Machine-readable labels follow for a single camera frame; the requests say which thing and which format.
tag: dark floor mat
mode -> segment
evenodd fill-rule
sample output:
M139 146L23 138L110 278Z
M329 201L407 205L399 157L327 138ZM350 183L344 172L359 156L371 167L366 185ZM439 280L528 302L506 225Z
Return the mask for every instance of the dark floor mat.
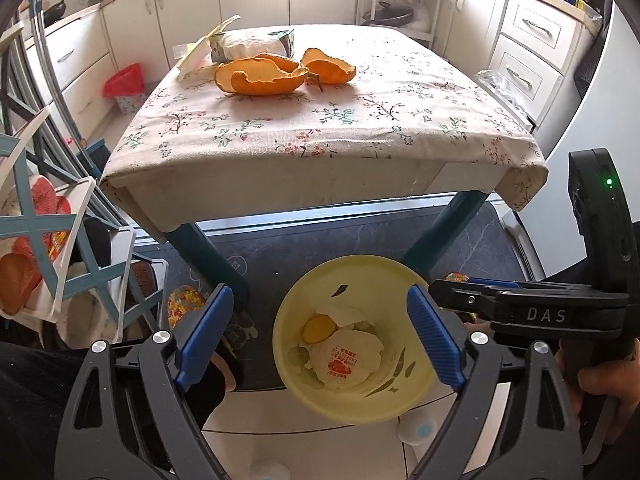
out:
M244 365L243 390L281 388L271 352L271 329L286 293L307 271L346 254L378 254L399 260L441 207L415 209L305 226L210 237L249 283L251 298L236 310L225 335ZM169 262L166 287L210 287L180 259L174 248L140 247L140 253ZM431 271L433 278L454 270L480 278L522 280L513 250L494 208L485 204Z

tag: hand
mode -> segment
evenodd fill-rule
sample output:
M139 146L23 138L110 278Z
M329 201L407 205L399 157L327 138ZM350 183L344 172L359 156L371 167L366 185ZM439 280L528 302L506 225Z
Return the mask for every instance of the hand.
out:
M556 361L564 375L562 351L556 354ZM567 385L569 398L575 416L580 415L582 398L585 392L591 395L610 395L620 399L618 412L613 421L606 442L612 444L625 429L625 426L640 402L640 342L634 344L633 360L609 361L578 372L580 388Z

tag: trash bin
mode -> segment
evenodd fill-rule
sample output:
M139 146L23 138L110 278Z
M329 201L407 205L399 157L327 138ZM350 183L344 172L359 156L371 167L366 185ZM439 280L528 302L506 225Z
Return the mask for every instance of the trash bin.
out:
M125 115L135 114L145 103L145 80L139 63L129 65L112 75L102 88L104 97L113 97Z

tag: orange peel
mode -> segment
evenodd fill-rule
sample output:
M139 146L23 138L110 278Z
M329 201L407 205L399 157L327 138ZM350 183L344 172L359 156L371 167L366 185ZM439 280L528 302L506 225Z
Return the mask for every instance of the orange peel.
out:
M236 59L219 65L214 81L218 88L227 93L251 96L287 94L302 85L309 73L308 68L298 63L295 65L292 72L285 72L270 58Z
M316 74L322 84L327 85L347 83L356 75L356 67L344 60L328 56L319 48L305 50L300 64Z
M295 69L300 68L300 63L297 61L293 61L288 57L279 56L278 54L270 54L269 52L263 52L258 54L256 57L260 57L262 59L271 59L280 70L284 70L284 72L293 72Z

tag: pot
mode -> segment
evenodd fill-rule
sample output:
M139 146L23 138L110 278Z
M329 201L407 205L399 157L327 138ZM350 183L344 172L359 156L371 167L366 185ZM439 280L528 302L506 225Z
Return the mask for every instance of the pot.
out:
M387 27L402 27L411 23L414 19L414 10L409 6L393 6L388 2L378 2L382 6L376 11L376 17L372 20L371 13L364 15L363 25L386 25Z

